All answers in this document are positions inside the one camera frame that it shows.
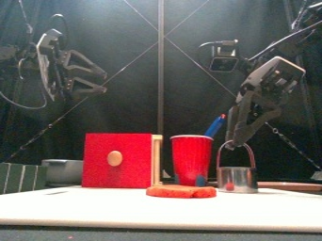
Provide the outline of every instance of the white table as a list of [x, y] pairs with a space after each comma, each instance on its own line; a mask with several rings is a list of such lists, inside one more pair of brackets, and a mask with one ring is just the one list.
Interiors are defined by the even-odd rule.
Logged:
[[0, 225], [322, 233], [322, 196], [257, 194], [166, 199], [145, 189], [61, 187], [0, 196]]

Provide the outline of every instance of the orange sponge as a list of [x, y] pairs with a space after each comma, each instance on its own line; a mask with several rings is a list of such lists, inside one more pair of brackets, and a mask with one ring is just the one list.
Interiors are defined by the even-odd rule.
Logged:
[[213, 186], [154, 185], [146, 189], [146, 195], [162, 198], [214, 198], [217, 189]]

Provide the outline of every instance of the wooden knob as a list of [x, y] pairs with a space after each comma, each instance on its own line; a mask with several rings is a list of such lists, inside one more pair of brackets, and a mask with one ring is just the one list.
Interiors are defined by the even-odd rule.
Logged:
[[108, 162], [113, 167], [117, 167], [124, 160], [122, 153], [120, 151], [112, 151], [108, 155]]

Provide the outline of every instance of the blue marker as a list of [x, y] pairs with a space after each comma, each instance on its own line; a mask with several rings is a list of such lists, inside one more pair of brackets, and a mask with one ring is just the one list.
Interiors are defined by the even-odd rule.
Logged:
[[225, 121], [226, 121], [226, 115], [224, 114], [220, 118], [217, 118], [217, 120], [213, 122], [209, 129], [206, 130], [205, 135], [208, 137], [213, 138], [217, 135], [217, 132], [220, 131]]

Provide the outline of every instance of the solo cup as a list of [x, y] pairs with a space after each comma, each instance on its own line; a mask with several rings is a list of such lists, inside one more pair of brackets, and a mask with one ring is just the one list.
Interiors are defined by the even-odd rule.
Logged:
[[173, 136], [176, 183], [205, 186], [212, 158], [213, 138], [198, 135]]

